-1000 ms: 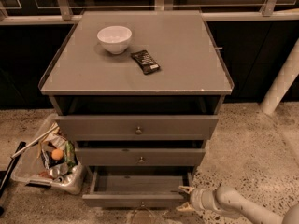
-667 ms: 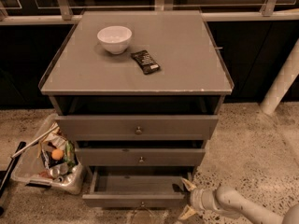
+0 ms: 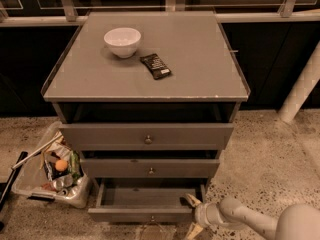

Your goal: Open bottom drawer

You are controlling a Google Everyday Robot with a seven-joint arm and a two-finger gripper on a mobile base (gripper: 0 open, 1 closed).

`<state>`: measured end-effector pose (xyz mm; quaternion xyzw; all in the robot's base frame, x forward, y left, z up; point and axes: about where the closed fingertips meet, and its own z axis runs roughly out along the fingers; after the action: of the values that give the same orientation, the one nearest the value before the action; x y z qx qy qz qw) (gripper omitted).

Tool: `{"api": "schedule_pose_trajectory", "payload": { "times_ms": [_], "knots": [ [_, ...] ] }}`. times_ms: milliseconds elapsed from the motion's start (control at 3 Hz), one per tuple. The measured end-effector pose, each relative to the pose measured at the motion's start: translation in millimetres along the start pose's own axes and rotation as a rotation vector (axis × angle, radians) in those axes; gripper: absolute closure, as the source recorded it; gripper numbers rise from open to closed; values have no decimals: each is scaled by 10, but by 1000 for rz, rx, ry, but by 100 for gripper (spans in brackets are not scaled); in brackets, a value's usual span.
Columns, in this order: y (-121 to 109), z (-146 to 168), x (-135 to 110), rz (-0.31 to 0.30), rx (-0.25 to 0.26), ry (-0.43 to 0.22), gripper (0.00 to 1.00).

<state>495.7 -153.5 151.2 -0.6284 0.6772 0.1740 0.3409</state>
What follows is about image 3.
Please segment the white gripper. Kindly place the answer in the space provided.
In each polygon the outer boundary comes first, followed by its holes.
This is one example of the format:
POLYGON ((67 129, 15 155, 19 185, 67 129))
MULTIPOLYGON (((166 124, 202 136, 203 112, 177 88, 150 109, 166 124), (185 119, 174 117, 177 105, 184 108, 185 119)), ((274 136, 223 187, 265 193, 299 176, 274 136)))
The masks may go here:
POLYGON ((184 240, 194 240, 202 231, 203 228, 219 224, 221 222, 220 213, 215 203, 201 203, 195 196, 186 193, 186 200, 192 207, 195 208, 195 222, 190 224, 190 227, 184 237, 184 240))

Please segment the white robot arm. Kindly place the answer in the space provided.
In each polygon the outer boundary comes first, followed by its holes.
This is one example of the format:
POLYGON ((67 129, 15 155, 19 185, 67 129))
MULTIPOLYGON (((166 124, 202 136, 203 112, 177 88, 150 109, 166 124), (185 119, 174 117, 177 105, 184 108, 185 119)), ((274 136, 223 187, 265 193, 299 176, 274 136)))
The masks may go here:
POLYGON ((185 240, 194 240, 212 225, 229 229, 248 226, 265 240, 320 240, 320 210, 307 204, 288 206, 278 219, 254 211, 233 197, 219 204, 203 203, 191 194, 186 200, 194 208, 185 240))

